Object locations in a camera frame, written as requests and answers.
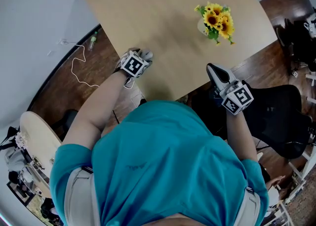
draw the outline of yellow flower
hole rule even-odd
[[[206,24],[209,27],[216,28],[217,24],[221,22],[221,17],[214,15],[210,11],[207,11],[204,15],[204,24]]]
[[[226,20],[223,20],[222,26],[223,26],[223,29],[219,31],[220,35],[225,39],[229,39],[229,37],[233,35],[234,30],[235,30],[233,25],[231,23],[228,23]]]
[[[215,26],[215,29],[216,29],[217,31],[221,31],[221,30],[223,29],[222,23],[218,23],[218,24]]]
[[[224,11],[222,13],[222,18],[223,18],[223,20],[226,20],[228,23],[230,23],[232,25],[234,24],[233,18],[231,16],[231,14],[229,13],[229,11]]]
[[[223,7],[219,4],[210,2],[207,2],[207,6],[205,7],[206,12],[210,11],[217,16],[221,14],[222,9]]]

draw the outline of flower vase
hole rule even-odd
[[[197,29],[203,33],[205,36],[207,36],[207,33],[205,32],[206,26],[204,25],[204,19],[201,18],[197,23]]]

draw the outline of gray strap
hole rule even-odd
[[[100,226],[94,175],[78,168],[69,176],[65,193],[68,226]]]
[[[260,197],[247,187],[234,226],[254,226],[259,212]]]

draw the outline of wooden table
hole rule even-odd
[[[228,5],[234,41],[216,46],[197,30],[194,7],[207,1]],[[154,53],[150,70],[136,83],[148,100],[176,100],[207,83],[206,65],[232,68],[277,37],[257,0],[87,0],[119,55],[129,47]]]
[[[60,139],[40,116],[30,111],[22,114],[20,130],[27,140],[27,152],[31,157],[39,160],[44,168],[42,172],[50,177],[52,169],[50,159],[55,157],[56,150],[61,144]],[[49,185],[37,171],[33,170],[32,173],[41,180],[40,182],[35,181],[35,183],[41,189],[43,196],[50,198]]]

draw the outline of flower bouquet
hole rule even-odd
[[[203,33],[209,39],[216,40],[216,45],[220,44],[218,41],[219,35],[229,40],[231,45],[235,44],[232,37],[235,30],[234,22],[229,7],[207,2],[207,6],[198,5],[194,10],[199,11],[202,15],[200,22],[205,26]]]

